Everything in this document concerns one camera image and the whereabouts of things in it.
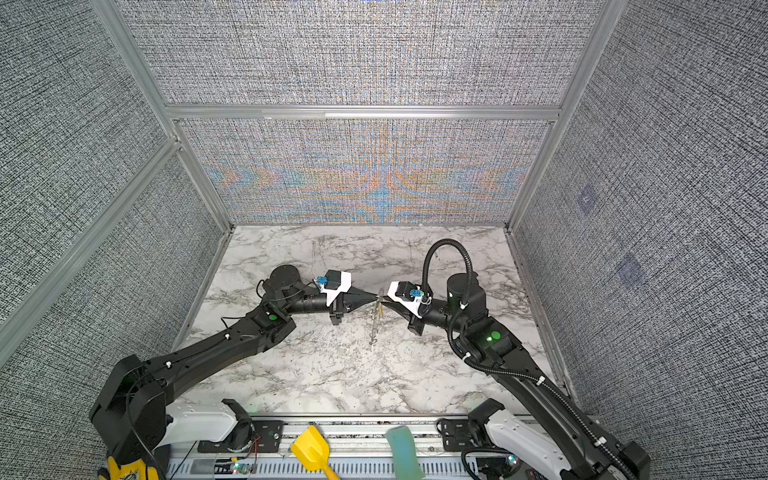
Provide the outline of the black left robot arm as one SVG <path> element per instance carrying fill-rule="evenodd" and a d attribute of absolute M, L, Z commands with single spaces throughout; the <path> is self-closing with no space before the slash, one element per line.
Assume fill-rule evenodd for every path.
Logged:
<path fill-rule="evenodd" d="M 276 267 L 260 287 L 260 303 L 224 330 L 169 354 L 149 360 L 129 355 L 115 365 L 89 413 L 109 459 L 120 466 L 141 460 L 165 475 L 154 450 L 186 423 L 167 410 L 179 396 L 281 343 L 296 327 L 294 314 L 326 312 L 338 325 L 345 314 L 377 299 L 353 287 L 348 272 L 330 270 L 303 282 L 293 265 Z"/>

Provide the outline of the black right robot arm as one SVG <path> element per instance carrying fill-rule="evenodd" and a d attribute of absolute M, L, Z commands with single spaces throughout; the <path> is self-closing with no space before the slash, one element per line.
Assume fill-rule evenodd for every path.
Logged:
<path fill-rule="evenodd" d="M 486 400 L 469 414 L 481 447 L 506 450 L 546 479 L 649 478 L 649 454 L 635 442 L 619 441 L 544 374 L 522 342 L 489 314 L 475 275 L 468 302 L 461 301 L 459 285 L 466 278 L 452 275 L 444 300 L 424 286 L 394 281 L 386 304 L 415 333 L 426 325 L 444 329 L 454 354 L 502 385 L 540 426 L 527 427 L 499 402 Z"/>

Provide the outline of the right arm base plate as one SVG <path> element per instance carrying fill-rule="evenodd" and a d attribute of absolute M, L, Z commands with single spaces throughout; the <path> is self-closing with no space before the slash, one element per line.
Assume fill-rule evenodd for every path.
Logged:
<path fill-rule="evenodd" d="M 439 418 L 435 427 L 446 452 L 462 452 L 485 445 L 485 434 L 479 424 L 468 418 Z"/>

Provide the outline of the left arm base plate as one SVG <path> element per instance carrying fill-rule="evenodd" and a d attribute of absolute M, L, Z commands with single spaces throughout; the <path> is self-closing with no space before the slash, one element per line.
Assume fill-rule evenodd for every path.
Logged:
<path fill-rule="evenodd" d="M 251 426 L 236 426 L 233 433 L 220 442 L 201 441 L 198 453 L 245 455 L 248 452 L 277 453 L 285 423 L 281 420 L 252 420 Z"/>

